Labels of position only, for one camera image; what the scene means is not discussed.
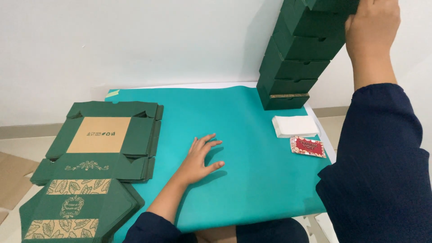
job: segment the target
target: white wall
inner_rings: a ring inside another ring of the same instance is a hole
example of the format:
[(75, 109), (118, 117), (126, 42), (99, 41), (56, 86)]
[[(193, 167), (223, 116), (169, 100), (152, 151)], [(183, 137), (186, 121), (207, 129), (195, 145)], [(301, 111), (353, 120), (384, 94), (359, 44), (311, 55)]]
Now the white wall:
[[(73, 102), (109, 88), (253, 81), (282, 0), (1, 0), (0, 126), (63, 122)], [(432, 2), (400, 0), (392, 50), (432, 150)], [(310, 91), (348, 106), (345, 49)]]

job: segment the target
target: person's left hand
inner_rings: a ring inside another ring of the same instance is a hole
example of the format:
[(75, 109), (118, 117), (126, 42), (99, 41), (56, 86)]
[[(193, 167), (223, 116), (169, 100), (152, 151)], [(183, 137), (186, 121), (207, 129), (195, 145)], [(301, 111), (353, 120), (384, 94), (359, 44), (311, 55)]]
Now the person's left hand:
[(181, 163), (180, 167), (172, 176), (174, 180), (176, 180), (178, 183), (188, 186), (200, 181), (211, 172), (225, 165), (225, 162), (223, 161), (216, 162), (207, 167), (204, 165), (204, 158), (210, 149), (222, 143), (222, 141), (208, 142), (215, 136), (216, 134), (210, 134), (201, 139), (194, 139), (186, 159), (183, 161), (183, 163)]

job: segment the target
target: dark pants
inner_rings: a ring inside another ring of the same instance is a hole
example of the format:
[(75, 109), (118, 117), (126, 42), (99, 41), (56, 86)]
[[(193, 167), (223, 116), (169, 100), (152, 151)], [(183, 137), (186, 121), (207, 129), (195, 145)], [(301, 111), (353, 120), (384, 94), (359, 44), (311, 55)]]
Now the dark pants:
[[(237, 243), (309, 243), (308, 233), (295, 219), (236, 226)], [(177, 243), (196, 243), (193, 233), (182, 235)]]

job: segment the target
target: tile floor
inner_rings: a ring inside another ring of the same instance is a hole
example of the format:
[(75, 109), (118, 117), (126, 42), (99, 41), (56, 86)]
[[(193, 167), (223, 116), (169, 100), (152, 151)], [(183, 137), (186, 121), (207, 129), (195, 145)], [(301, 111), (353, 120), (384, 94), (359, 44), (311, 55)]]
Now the tile floor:
[[(345, 116), (319, 118), (334, 149), (337, 149), (344, 119)], [(55, 137), (29, 137), (0, 140), (0, 152), (9, 153), (34, 161), (41, 161), (49, 146), (54, 141), (54, 138)], [(19, 204), (11, 211), (0, 208), (0, 212), (9, 212), (9, 215), (0, 225), (0, 243), (21, 242), (19, 207), (34, 196), (40, 189), (41, 187), (34, 185)], [(325, 236), (326, 233), (321, 230), (315, 219), (315, 216), (317, 215), (318, 214), (296, 217), (295, 219), (309, 232), (311, 243), (334, 243), (335, 241), (329, 241)]]

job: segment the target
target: hand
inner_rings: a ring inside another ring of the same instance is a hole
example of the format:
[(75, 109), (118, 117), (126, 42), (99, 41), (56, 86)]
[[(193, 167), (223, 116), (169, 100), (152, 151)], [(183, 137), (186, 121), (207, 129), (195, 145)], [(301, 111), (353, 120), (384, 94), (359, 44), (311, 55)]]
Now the hand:
[(205, 167), (204, 158), (210, 149), (222, 143), (222, 141), (211, 141), (216, 134), (207, 135), (201, 139), (194, 139), (191, 148), (186, 156), (186, 159), (181, 163), (175, 174), (172, 176), (173, 180), (178, 183), (188, 186), (189, 184), (196, 183), (202, 178), (209, 175), (211, 172), (221, 168), (225, 165), (223, 161), (216, 162), (212, 165)]
[(345, 23), (346, 49), (353, 64), (389, 58), (399, 25), (398, 0), (360, 0), (357, 14)]

